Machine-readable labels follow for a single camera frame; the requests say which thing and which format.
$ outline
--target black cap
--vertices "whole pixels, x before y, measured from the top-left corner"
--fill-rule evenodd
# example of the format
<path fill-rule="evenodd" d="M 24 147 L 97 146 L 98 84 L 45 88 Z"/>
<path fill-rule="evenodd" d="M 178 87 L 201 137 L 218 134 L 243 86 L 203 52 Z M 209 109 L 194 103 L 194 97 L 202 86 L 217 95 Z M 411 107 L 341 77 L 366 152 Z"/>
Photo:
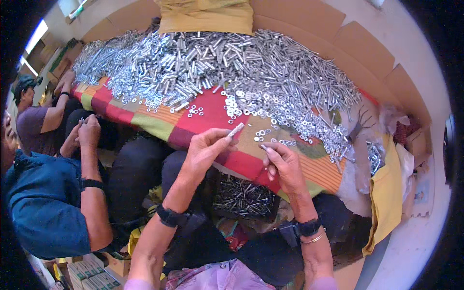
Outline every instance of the black cap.
<path fill-rule="evenodd" d="M 42 83 L 43 79 L 43 77 L 38 77 L 37 79 L 34 79 L 30 75 L 21 76 L 18 80 L 18 83 L 16 84 L 16 88 L 14 89 L 13 99 L 15 100 L 16 105 L 18 105 L 21 101 L 21 92 L 27 90 L 28 88 L 34 89 L 36 85 Z"/>

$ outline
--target tray of black nails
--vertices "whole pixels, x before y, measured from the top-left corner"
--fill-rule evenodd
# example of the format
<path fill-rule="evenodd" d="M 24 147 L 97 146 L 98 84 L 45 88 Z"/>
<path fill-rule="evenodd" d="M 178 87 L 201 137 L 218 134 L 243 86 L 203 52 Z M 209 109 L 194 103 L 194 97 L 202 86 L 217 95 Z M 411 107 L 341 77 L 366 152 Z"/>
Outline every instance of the tray of black nails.
<path fill-rule="evenodd" d="M 215 179 L 213 211 L 227 218 L 274 222 L 280 197 L 260 184 L 220 173 Z"/>

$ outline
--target blue shirt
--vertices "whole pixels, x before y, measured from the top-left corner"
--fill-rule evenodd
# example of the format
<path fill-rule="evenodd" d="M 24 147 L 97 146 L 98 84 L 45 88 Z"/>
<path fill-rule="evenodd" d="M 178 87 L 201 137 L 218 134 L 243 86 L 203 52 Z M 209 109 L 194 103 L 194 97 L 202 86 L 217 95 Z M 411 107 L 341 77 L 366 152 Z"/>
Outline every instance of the blue shirt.
<path fill-rule="evenodd" d="M 90 253 L 80 177 L 78 160 L 16 152 L 2 190 L 15 234 L 32 255 L 52 259 Z"/>

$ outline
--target yellow sack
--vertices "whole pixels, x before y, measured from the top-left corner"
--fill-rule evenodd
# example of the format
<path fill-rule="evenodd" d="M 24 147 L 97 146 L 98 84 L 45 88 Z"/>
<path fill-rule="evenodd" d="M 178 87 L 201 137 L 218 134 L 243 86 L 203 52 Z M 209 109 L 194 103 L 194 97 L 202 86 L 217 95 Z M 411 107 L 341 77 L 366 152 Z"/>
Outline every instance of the yellow sack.
<path fill-rule="evenodd" d="M 371 178 L 372 227 L 363 256 L 370 255 L 374 246 L 400 224 L 403 209 L 401 167 L 393 137 L 384 136 L 385 166 Z"/>
<path fill-rule="evenodd" d="M 142 234 L 144 228 L 145 226 L 138 227 L 130 233 L 129 242 L 127 244 L 127 252 L 130 256 L 132 256 L 132 253 L 134 253 L 135 245 L 139 241 L 140 235 Z M 161 272 L 160 280 L 162 280 L 164 277 L 166 277 L 166 275 L 164 275 L 164 273 Z"/>
<path fill-rule="evenodd" d="M 254 35 L 248 0 L 154 0 L 161 10 L 160 33 L 231 32 Z"/>

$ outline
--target person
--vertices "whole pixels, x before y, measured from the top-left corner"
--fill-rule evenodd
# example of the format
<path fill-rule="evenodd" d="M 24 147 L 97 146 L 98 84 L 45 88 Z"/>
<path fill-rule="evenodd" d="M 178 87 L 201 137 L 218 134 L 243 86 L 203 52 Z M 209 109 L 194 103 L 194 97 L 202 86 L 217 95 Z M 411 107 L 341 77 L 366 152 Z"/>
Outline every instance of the person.
<path fill-rule="evenodd" d="M 71 85 L 76 74 L 69 70 L 59 81 L 55 90 L 59 95 L 55 107 L 50 102 L 44 106 L 32 106 L 34 87 L 38 84 L 31 76 L 21 76 L 14 90 L 14 100 L 18 107 L 16 130 L 23 151 L 53 156 L 64 143 L 66 121 L 69 115 L 82 105 L 74 98 L 70 99 Z"/>
<path fill-rule="evenodd" d="M 216 157 L 227 149 L 236 150 L 234 145 L 237 141 L 228 136 L 229 132 L 226 129 L 210 129 L 195 135 L 186 155 L 177 151 L 165 160 L 167 164 L 173 156 L 176 160 L 183 158 L 162 206 L 158 207 L 137 242 L 125 290 L 160 288 L 161 272 L 171 267 L 168 256 L 176 246 L 176 238 L 173 240 L 177 229 L 176 216 L 179 218 L 187 210 L 197 186 Z M 278 178 L 290 199 L 295 219 L 301 224 L 317 221 L 318 214 L 297 154 L 280 143 L 264 145 L 266 157 L 263 163 L 268 169 L 269 179 Z M 167 174 L 163 171 L 163 181 Z M 191 258 L 187 257 L 189 262 L 186 262 L 185 256 L 177 256 L 183 264 L 177 266 L 177 271 L 168 273 L 166 289 L 273 289 L 272 285 L 281 287 L 290 282 L 303 268 L 305 289 L 337 289 L 330 244 L 322 226 L 315 226 L 309 236 L 301 235 L 301 247 L 290 248 L 278 231 L 271 231 L 257 240 L 248 241 L 236 254 L 227 256 L 218 254 L 219 251 L 225 253 L 223 249 L 227 248 L 223 238 L 223 245 L 220 239 L 214 238 L 215 235 L 222 237 L 219 231 L 211 229 L 207 232 L 206 224 L 192 233 L 197 237 L 190 237 L 191 247 L 186 252 Z"/>
<path fill-rule="evenodd" d="M 1 176 L 13 165 L 14 152 L 18 147 L 17 135 L 11 127 L 11 116 L 5 110 L 2 122 Z"/>
<path fill-rule="evenodd" d="M 118 251 L 143 223 L 143 198 L 160 182 L 170 151 L 159 139 L 136 138 L 122 147 L 107 176 L 97 158 L 99 139 L 92 114 L 70 130 L 59 157 L 16 151 L 4 176 L 2 202 L 19 242 L 32 255 L 51 259 Z"/>

